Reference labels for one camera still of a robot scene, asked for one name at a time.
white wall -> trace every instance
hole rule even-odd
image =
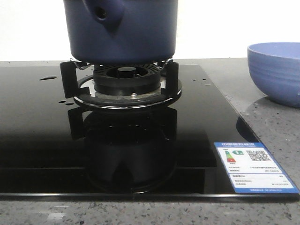
[[[246,57],[271,41],[300,42],[299,0],[179,0],[176,59]],[[0,61],[70,57],[62,0],[0,0]]]

gas burner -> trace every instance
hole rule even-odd
[[[160,69],[153,64],[95,66],[93,78],[95,90],[106,95],[140,95],[160,87]]]
[[[76,68],[83,62],[60,64],[66,98],[89,109],[138,109],[169,105],[181,96],[178,63],[128,66],[95,65],[93,75],[77,80]]]

granite countertop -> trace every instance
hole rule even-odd
[[[300,110],[268,100],[247,59],[176,60],[199,64],[300,187]],[[36,62],[58,65],[59,62]],[[11,66],[26,62],[11,62]],[[300,203],[1,201],[0,225],[299,225]]]

energy label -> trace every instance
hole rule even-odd
[[[215,146],[236,193],[299,193],[262,143]]]

ceramic bowl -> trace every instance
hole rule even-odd
[[[256,86],[275,102],[300,107],[300,43],[259,43],[248,47]]]

